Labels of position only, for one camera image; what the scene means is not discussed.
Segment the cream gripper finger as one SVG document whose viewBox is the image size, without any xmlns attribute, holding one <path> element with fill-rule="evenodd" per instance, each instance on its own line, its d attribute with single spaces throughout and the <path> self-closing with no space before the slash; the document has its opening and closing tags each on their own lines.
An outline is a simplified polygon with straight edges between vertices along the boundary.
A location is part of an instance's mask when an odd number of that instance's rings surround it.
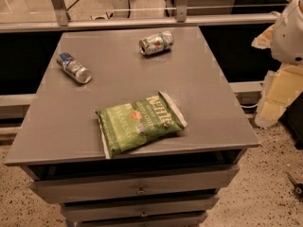
<svg viewBox="0 0 303 227">
<path fill-rule="evenodd" d="M 303 66 L 282 63 L 280 68 L 268 71 L 262 85 L 255 123 L 270 128 L 303 92 Z"/>
<path fill-rule="evenodd" d="M 267 49 L 272 46 L 272 34 L 274 26 L 267 27 L 262 33 L 260 33 L 251 43 L 251 45 L 257 49 Z"/>
</svg>

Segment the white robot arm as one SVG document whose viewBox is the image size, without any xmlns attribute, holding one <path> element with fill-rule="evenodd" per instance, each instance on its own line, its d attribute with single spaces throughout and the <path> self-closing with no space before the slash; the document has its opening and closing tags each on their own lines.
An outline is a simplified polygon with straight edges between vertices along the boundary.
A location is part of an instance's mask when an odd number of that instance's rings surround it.
<svg viewBox="0 0 303 227">
<path fill-rule="evenodd" d="M 251 45 L 270 48 L 272 58 L 281 63 L 264 78 L 255 116 L 260 128 L 270 128 L 303 93 L 303 0 L 292 0 Z"/>
</svg>

